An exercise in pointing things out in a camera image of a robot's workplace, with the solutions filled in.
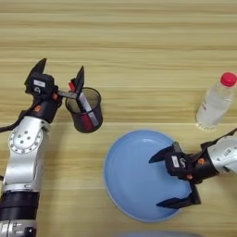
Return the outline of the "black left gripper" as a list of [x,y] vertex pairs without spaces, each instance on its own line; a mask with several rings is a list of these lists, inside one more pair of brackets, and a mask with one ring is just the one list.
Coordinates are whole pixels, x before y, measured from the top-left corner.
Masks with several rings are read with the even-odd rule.
[[[31,69],[29,76],[26,81],[28,81],[33,73],[43,73],[46,64],[46,58],[41,59],[36,63],[36,65]],[[79,94],[82,90],[84,84],[84,66],[81,66],[77,77],[75,79],[75,92]],[[56,115],[57,110],[62,105],[62,100],[64,98],[76,99],[78,95],[71,92],[57,91],[52,93],[48,98],[33,97],[32,105],[29,109],[25,111],[25,115],[29,117],[34,117],[42,119],[48,123],[52,123]]]

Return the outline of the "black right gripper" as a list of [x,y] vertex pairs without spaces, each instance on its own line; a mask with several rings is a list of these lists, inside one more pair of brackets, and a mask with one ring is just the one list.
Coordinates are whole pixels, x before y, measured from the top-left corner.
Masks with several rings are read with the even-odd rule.
[[175,151],[172,155],[174,165],[174,174],[180,180],[188,181],[191,187],[191,193],[185,198],[170,198],[157,204],[157,206],[165,208],[180,209],[186,206],[199,205],[201,203],[196,185],[203,180],[218,175],[217,169],[211,161],[207,148],[211,143],[203,143],[201,151],[197,154],[185,154],[177,143],[157,152],[153,155],[149,162],[156,163],[164,159],[165,155]]

